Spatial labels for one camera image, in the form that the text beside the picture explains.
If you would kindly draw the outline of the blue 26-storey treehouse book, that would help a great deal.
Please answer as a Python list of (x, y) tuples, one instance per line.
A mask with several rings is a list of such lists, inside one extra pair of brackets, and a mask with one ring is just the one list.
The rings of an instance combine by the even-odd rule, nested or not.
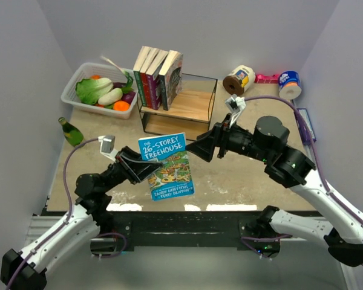
[(143, 160), (162, 164), (148, 178), (153, 201), (195, 193), (184, 132), (141, 138), (138, 144)]

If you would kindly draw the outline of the black wire wooden shelf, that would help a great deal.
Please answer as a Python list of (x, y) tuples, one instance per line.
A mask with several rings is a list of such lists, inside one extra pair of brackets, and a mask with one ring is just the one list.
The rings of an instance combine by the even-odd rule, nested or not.
[(138, 101), (143, 131), (152, 135), (184, 132), (186, 139), (196, 138), (210, 129), (218, 80), (183, 74), (182, 90), (166, 111), (150, 109)]

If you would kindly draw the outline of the little women book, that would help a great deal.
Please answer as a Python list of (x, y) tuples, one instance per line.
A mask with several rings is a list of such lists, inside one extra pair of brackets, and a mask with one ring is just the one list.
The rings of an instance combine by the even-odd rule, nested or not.
[(168, 111), (182, 90), (183, 54), (170, 50), (159, 72), (159, 85), (163, 109)]

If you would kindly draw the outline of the purple book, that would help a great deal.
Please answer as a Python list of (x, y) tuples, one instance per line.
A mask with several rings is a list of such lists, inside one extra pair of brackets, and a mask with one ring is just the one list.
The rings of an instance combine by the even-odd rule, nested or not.
[(147, 107), (153, 110), (158, 110), (162, 102), (159, 88), (159, 72), (167, 55), (168, 51), (158, 48), (153, 48), (150, 51), (151, 60), (149, 61), (145, 74), (148, 82), (150, 97), (150, 102)]

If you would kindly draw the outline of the red treehouse book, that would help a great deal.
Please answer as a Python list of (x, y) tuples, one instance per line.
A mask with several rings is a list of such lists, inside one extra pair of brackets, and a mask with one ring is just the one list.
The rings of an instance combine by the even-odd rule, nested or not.
[(157, 48), (152, 48), (152, 47), (145, 47), (145, 49), (146, 49), (145, 50), (146, 54), (145, 54), (145, 57), (143, 59), (143, 64), (140, 69), (143, 93), (145, 96), (145, 103), (143, 105), (146, 106), (147, 108), (152, 108), (151, 94), (149, 91), (149, 85), (148, 85), (148, 79), (146, 76), (146, 72), (147, 72), (148, 68), (151, 66), (151, 64), (159, 50)]

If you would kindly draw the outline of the green 104-storey treehouse book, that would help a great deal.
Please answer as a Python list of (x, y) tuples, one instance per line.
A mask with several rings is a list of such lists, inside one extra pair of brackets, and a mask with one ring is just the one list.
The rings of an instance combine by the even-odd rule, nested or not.
[(144, 93), (144, 89), (143, 89), (143, 83), (142, 83), (140, 70), (144, 64), (144, 61), (147, 58), (149, 51), (150, 51), (150, 47), (142, 46), (139, 51), (139, 54), (136, 58), (136, 62), (133, 66), (133, 73), (134, 73), (134, 77), (136, 80), (137, 89), (138, 89), (138, 92), (140, 95), (140, 100), (141, 100), (141, 103), (143, 106), (146, 106), (146, 97), (145, 97), (145, 93)]

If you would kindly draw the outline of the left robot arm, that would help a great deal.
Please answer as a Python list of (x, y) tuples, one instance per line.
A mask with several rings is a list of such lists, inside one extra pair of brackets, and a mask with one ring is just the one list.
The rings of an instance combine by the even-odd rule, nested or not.
[(129, 181), (138, 184), (162, 167), (145, 161), (125, 146), (112, 154), (113, 163), (102, 173), (87, 173), (76, 180), (77, 199), (51, 228), (20, 251), (10, 249), (1, 263), (0, 278), (7, 289), (44, 289), (47, 274), (76, 248), (95, 237), (124, 235), (113, 230), (113, 216), (107, 211), (107, 192)]

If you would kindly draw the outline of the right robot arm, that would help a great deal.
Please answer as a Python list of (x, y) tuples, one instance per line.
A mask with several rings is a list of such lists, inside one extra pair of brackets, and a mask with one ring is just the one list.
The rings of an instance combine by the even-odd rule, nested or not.
[(351, 267), (363, 265), (363, 213), (352, 206), (327, 182), (322, 182), (315, 164), (301, 151), (287, 145), (290, 131), (273, 116), (257, 120), (253, 132), (230, 124), (227, 115), (221, 123), (198, 136), (187, 151), (206, 162), (218, 149), (238, 153), (264, 163), (270, 179), (290, 189), (317, 210), (324, 220), (290, 214), (267, 206), (247, 225), (252, 240), (277, 240), (281, 236), (299, 237), (326, 248), (337, 261)]

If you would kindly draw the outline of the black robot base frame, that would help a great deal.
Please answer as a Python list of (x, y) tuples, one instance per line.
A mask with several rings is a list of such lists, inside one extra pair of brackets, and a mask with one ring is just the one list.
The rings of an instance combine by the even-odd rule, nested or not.
[(252, 250), (272, 258), (286, 234), (251, 211), (115, 211), (113, 227), (90, 243), (94, 255), (134, 251), (137, 247), (203, 247)]

